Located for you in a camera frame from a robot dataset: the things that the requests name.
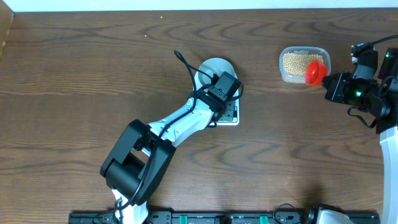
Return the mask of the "red plastic measuring scoop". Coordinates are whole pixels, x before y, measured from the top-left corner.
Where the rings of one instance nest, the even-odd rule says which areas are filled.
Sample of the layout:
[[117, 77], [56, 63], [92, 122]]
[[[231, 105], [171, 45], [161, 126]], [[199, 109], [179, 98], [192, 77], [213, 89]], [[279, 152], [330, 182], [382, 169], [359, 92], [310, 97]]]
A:
[[322, 84], [323, 78], [327, 75], [327, 67], [317, 60], [311, 62], [305, 71], [305, 83], [318, 86]]

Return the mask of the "white digital kitchen scale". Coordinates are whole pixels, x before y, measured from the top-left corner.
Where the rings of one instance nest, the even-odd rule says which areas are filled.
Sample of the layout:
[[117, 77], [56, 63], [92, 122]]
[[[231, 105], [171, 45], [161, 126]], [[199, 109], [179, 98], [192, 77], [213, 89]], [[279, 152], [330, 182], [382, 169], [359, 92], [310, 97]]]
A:
[[203, 94], [200, 99], [215, 109], [209, 126], [237, 126], [239, 124], [239, 99], [243, 84], [235, 74], [228, 72], [212, 75], [197, 72], [197, 90]]

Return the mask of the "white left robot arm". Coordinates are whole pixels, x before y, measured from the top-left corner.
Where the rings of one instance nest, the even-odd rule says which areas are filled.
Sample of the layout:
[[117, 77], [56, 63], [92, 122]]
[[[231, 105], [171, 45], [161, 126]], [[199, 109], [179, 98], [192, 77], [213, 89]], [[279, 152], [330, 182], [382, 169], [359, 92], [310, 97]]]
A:
[[118, 223], [143, 223], [147, 201], [156, 191], [177, 150], [192, 134], [239, 123], [239, 95], [200, 90], [177, 111], [145, 124], [131, 121], [104, 160], [100, 174], [112, 190]]

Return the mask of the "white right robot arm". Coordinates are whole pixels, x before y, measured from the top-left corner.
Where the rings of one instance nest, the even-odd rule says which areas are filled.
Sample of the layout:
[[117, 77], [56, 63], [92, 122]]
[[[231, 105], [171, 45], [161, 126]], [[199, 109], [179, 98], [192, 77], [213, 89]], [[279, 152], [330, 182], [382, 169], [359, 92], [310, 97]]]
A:
[[384, 163], [382, 223], [397, 223], [397, 49], [389, 48], [378, 70], [378, 52], [371, 43], [351, 47], [353, 72], [323, 78], [325, 99], [349, 105], [374, 116], [368, 128], [376, 128]]

